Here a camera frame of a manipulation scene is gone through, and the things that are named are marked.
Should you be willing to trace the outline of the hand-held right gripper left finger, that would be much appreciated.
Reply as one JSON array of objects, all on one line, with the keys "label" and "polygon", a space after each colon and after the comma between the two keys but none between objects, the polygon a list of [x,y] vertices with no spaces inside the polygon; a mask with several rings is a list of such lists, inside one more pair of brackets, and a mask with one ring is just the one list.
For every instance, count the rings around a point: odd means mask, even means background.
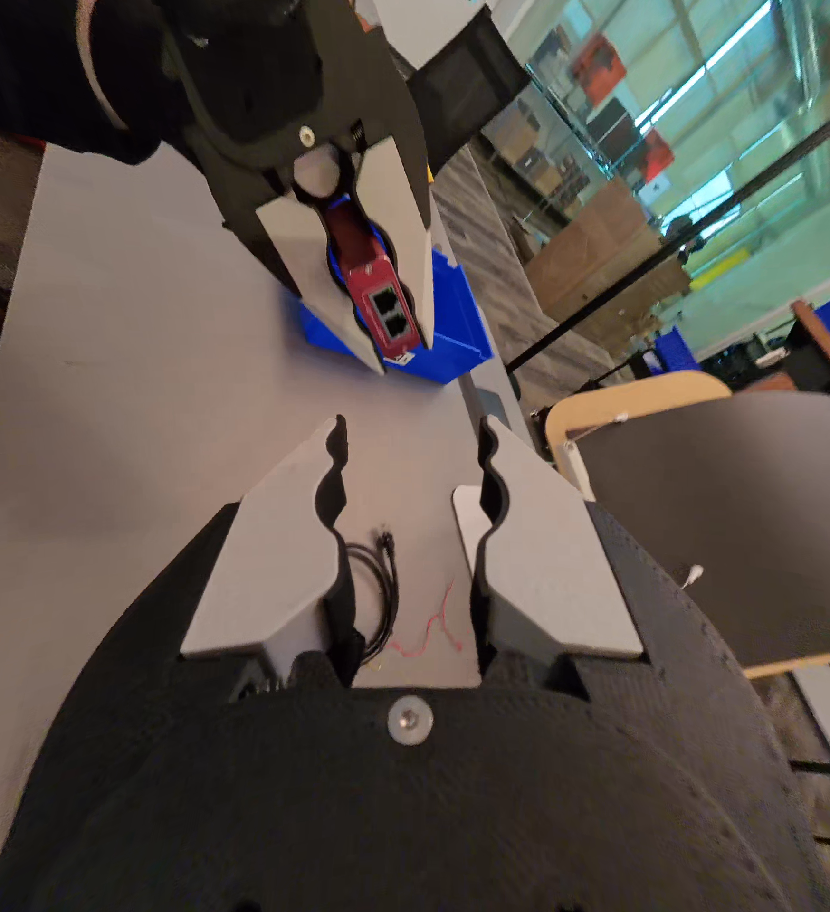
[{"label": "hand-held right gripper left finger", "polygon": [[257,655],[286,681],[299,655],[318,652],[351,684],[355,596],[336,527],[347,505],[347,461],[347,424],[337,415],[241,499],[181,656]]}]

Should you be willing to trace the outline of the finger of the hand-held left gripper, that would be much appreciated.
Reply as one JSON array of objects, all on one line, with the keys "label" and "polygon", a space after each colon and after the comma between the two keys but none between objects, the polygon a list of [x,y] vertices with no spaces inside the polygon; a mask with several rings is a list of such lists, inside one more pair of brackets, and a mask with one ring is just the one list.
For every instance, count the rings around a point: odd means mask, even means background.
[{"label": "finger of the hand-held left gripper", "polygon": [[423,215],[394,138],[369,147],[355,181],[357,199],[370,222],[383,230],[397,257],[397,274],[414,302],[423,345],[433,347],[434,287],[430,216]]},{"label": "finger of the hand-held left gripper", "polygon": [[384,376],[386,366],[373,338],[359,324],[348,293],[333,279],[328,265],[328,234],[318,212],[290,193],[258,207],[256,217],[306,309],[361,363]]}]

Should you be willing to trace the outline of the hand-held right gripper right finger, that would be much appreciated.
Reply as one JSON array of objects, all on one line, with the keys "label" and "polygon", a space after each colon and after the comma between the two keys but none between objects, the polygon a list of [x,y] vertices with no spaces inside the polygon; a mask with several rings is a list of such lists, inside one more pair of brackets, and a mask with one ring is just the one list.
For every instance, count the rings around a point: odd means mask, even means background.
[{"label": "hand-held right gripper right finger", "polygon": [[471,623],[479,667],[504,652],[637,660],[645,648],[582,494],[496,417],[480,421]]}]

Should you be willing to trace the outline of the red ethernet coupler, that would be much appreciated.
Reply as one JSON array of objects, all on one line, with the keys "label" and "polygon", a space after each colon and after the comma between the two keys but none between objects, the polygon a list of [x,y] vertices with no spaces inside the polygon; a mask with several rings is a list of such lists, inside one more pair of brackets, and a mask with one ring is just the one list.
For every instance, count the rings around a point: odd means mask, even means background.
[{"label": "red ethernet coupler", "polygon": [[382,234],[344,195],[324,212],[328,262],[383,359],[403,363],[420,332]]}]

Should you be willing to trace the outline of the blue plastic bin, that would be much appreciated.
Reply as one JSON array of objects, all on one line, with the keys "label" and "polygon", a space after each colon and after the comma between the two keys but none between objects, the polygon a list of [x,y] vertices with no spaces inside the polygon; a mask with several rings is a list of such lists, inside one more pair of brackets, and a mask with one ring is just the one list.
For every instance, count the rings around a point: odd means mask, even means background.
[{"label": "blue plastic bin", "polygon": [[431,251],[434,335],[430,349],[415,348],[384,367],[445,385],[493,357],[488,330],[461,266]]}]

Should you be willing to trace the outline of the person's left hand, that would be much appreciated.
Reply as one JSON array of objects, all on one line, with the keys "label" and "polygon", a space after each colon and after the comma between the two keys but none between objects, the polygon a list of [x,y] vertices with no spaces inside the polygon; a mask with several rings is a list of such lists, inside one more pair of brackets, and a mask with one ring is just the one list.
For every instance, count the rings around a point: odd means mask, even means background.
[{"label": "person's left hand", "polygon": [[0,131],[128,165],[162,144],[195,167],[191,117],[148,1],[0,1]]}]

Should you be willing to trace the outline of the white plastic bar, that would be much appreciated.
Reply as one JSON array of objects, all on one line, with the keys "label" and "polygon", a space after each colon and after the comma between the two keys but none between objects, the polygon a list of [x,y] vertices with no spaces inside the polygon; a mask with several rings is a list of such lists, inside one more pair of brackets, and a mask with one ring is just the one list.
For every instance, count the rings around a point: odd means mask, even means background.
[{"label": "white plastic bar", "polygon": [[596,497],[578,443],[575,440],[566,439],[560,451],[563,456],[565,477],[587,502],[594,503]]}]

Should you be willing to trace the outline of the red twist tie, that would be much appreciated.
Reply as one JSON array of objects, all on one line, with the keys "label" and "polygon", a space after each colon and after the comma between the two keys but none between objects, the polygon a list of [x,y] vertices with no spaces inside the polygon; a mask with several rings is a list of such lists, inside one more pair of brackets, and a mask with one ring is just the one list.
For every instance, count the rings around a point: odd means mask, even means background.
[{"label": "red twist tie", "polygon": [[455,582],[456,580],[453,579],[448,584],[439,609],[429,618],[425,625],[421,643],[417,648],[405,648],[395,639],[390,640],[387,648],[405,659],[420,658],[428,652],[432,640],[432,634],[435,628],[438,628],[452,649],[457,654],[460,654],[464,649],[464,644],[454,636],[454,633],[451,632],[447,620],[448,599],[454,590]]}]

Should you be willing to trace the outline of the black office chair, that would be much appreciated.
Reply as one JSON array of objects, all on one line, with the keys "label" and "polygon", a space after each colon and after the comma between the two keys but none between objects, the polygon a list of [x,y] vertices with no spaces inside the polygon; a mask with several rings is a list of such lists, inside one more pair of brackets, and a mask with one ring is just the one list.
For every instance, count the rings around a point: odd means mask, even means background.
[{"label": "black office chair", "polygon": [[482,6],[466,27],[407,78],[429,170],[447,162],[520,95],[531,77]]}]

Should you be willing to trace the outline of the dark table with wooden edge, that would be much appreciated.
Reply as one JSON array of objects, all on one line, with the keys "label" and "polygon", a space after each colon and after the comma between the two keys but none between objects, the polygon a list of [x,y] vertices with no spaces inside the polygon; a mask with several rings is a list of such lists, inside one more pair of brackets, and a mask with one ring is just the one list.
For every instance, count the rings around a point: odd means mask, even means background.
[{"label": "dark table with wooden edge", "polygon": [[749,676],[830,661],[829,396],[673,372],[571,395],[544,435]]}]

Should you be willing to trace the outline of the brown cardboard panel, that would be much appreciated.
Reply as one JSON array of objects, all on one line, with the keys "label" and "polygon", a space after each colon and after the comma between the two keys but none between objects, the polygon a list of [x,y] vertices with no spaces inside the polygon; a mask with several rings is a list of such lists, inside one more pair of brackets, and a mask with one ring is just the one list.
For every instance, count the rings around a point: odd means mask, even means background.
[{"label": "brown cardboard panel", "polygon": [[[561,323],[639,266],[662,246],[637,198],[612,180],[526,266],[542,312]],[[655,307],[685,295],[690,277],[677,255],[619,294],[577,327],[615,360],[660,328]]]}]

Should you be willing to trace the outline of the red-backed screen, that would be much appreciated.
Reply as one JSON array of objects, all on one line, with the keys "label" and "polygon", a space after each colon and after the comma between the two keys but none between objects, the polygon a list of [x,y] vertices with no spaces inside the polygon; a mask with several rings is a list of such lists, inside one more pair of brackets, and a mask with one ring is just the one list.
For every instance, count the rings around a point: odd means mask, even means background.
[{"label": "red-backed screen", "polygon": [[608,38],[594,33],[572,63],[571,74],[592,105],[599,105],[626,77],[626,66]]},{"label": "red-backed screen", "polygon": [[675,160],[674,152],[661,134],[651,129],[642,138],[637,155],[637,170],[642,183],[649,184],[665,171]]}]

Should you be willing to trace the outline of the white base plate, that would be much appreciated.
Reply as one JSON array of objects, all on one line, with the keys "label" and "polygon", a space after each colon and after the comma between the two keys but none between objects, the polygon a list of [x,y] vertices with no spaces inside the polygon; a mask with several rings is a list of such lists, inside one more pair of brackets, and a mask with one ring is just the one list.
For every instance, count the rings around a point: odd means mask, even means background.
[{"label": "white base plate", "polygon": [[480,505],[481,486],[462,484],[452,492],[451,502],[469,575],[474,577],[477,548],[491,528],[491,521]]}]

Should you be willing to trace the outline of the wooden desk with black frame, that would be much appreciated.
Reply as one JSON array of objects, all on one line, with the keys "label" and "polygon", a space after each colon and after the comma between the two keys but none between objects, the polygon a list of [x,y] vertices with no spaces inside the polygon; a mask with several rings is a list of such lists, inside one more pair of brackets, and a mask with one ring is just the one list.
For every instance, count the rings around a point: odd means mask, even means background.
[{"label": "wooden desk with black frame", "polygon": [[792,303],[791,311],[794,321],[786,338],[783,370],[797,391],[830,397],[830,330],[802,299]]}]

